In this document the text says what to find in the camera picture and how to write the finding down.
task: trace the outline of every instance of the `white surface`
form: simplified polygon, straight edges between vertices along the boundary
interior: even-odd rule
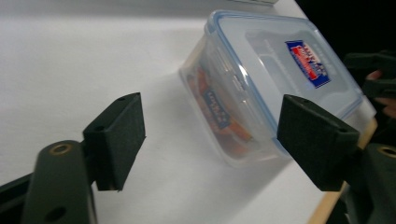
[[[124,191],[95,191],[100,223],[305,223],[322,193],[296,163],[228,166],[187,103],[177,69],[219,8],[303,16],[291,0],[0,1],[0,185],[140,91],[147,139]]]

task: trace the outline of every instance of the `screw hole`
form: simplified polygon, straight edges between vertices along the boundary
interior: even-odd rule
[[[54,208],[52,211],[48,212],[45,218],[46,222],[55,222],[61,219],[64,214],[66,214],[66,209],[64,207]]]
[[[69,144],[60,144],[55,146],[49,150],[49,153],[53,156],[60,156],[66,154],[72,149],[72,146]]]
[[[384,149],[384,152],[386,152],[386,153],[388,153],[388,154],[390,154],[390,155],[392,155],[392,156],[396,156],[396,151],[391,150],[391,149],[389,149],[389,148],[385,148],[385,149]]]
[[[378,149],[378,151],[381,152],[382,154],[388,156],[388,157],[392,157],[392,158],[396,159],[396,149],[395,148],[380,147]]]

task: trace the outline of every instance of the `black plastic part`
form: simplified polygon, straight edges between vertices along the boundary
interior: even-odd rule
[[[380,69],[384,73],[383,78],[395,78],[396,57],[394,54],[394,52],[385,51],[378,53],[348,53],[344,58],[344,64],[350,69]]]
[[[361,157],[363,150],[356,150],[353,155],[345,155],[343,164],[343,178],[355,192],[365,195],[368,194],[366,179],[363,168],[361,167]]]
[[[40,151],[22,223],[96,223],[92,190],[80,143],[62,141]]]
[[[0,223],[20,224],[31,175],[0,187]]]
[[[374,204],[367,223],[396,223],[396,147],[369,145],[362,167]]]
[[[387,124],[392,131],[396,131],[396,119],[388,119]]]
[[[359,193],[354,189],[345,192],[346,211],[350,224],[367,223],[373,211],[373,202],[369,192]]]
[[[352,224],[347,218],[347,205],[343,201],[337,201],[326,224]]]
[[[395,79],[366,80],[361,87],[368,97],[396,98]]]
[[[140,93],[123,96],[83,132],[84,149],[92,157],[90,172],[99,190],[122,190],[146,138]]]
[[[313,102],[284,95],[277,139],[320,190],[340,190],[359,135]]]

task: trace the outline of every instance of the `brass insert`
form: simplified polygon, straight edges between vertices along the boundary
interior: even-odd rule
[[[386,156],[396,159],[396,148],[394,147],[379,147],[378,151]]]
[[[59,144],[52,147],[49,150],[49,154],[51,154],[52,156],[61,156],[68,153],[71,149],[72,146],[70,144]]]

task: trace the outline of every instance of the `sticker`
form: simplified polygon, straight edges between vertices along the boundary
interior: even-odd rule
[[[303,40],[287,41],[286,44],[294,61],[315,88],[331,81],[317,54]]]
[[[212,89],[207,89],[203,97],[220,129],[230,125],[230,115],[221,106],[218,97]]]

